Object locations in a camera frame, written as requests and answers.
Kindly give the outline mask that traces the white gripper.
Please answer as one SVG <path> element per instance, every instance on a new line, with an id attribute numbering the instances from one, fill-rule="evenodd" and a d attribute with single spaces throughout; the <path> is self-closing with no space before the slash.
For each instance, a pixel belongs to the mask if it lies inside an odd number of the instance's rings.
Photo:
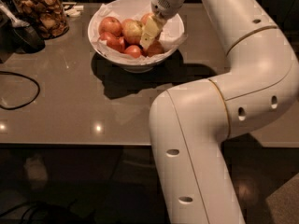
<path id="1" fill-rule="evenodd" d="M 151 9 L 155 15 L 150 15 L 144 26 L 140 45 L 148 49 L 155 38 L 163 30 L 166 20 L 173 18 L 185 0 L 151 0 Z"/>

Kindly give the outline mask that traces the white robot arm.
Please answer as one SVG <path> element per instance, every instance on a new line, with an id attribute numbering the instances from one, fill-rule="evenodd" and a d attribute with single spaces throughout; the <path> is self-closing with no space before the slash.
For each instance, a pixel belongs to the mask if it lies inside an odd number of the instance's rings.
<path id="1" fill-rule="evenodd" d="M 151 0 L 171 19 L 184 0 Z M 299 63 L 255 0 L 202 0 L 227 73 L 162 92 L 149 112 L 150 141 L 172 224 L 245 224 L 221 143 L 281 117 L 299 92 Z"/>

